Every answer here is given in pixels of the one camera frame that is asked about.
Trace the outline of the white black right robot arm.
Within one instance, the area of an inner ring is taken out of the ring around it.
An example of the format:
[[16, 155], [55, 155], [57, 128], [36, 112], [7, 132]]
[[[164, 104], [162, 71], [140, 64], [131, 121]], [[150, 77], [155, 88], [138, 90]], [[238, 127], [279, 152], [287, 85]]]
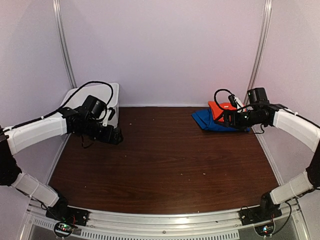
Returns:
[[266, 221], [276, 212], [275, 206], [320, 189], [320, 126], [283, 104], [271, 103], [263, 87], [250, 89], [246, 94], [248, 103], [243, 104], [230, 90], [218, 89], [213, 95], [219, 109], [214, 121], [240, 131], [254, 126], [273, 128], [281, 132], [282, 141], [290, 137], [309, 150], [311, 157], [301, 173], [261, 197], [256, 216]]

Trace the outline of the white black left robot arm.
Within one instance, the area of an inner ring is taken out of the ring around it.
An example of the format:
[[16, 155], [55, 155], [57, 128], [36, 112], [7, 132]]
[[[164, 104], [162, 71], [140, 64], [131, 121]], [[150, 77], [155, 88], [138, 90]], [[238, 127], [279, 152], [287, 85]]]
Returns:
[[71, 94], [52, 112], [0, 129], [0, 184], [12, 187], [52, 208], [61, 222], [72, 218], [72, 211], [56, 190], [29, 174], [26, 169], [46, 171], [53, 163], [53, 151], [64, 135], [88, 136], [102, 143], [119, 144], [118, 94], [87, 92]]

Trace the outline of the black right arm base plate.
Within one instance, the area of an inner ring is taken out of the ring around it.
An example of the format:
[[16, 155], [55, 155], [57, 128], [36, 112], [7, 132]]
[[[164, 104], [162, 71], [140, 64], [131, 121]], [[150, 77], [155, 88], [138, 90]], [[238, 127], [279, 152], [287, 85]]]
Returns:
[[243, 206], [238, 211], [243, 226], [271, 221], [273, 218], [281, 217], [280, 205], [274, 205], [268, 200], [261, 200], [260, 205], [255, 207]]

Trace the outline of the orange t-shirt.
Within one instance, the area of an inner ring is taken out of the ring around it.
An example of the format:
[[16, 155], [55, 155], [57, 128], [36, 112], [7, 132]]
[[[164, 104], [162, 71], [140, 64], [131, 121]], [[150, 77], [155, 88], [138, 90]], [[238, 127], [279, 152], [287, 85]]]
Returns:
[[[221, 108], [218, 107], [218, 105], [214, 101], [208, 101], [208, 106], [210, 107], [213, 120], [215, 120], [215, 118], [223, 111]], [[224, 110], [235, 110], [236, 109], [229, 102], [221, 103], [220, 106]]]

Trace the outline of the blue pleated skirt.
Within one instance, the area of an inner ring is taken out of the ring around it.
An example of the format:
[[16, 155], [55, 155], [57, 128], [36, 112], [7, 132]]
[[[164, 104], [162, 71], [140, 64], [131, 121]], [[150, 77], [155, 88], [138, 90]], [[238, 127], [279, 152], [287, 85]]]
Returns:
[[211, 108], [205, 108], [197, 110], [191, 114], [192, 118], [198, 124], [198, 126], [205, 131], [213, 132], [238, 132], [238, 129], [232, 127], [225, 127], [216, 124], [213, 119], [213, 112]]

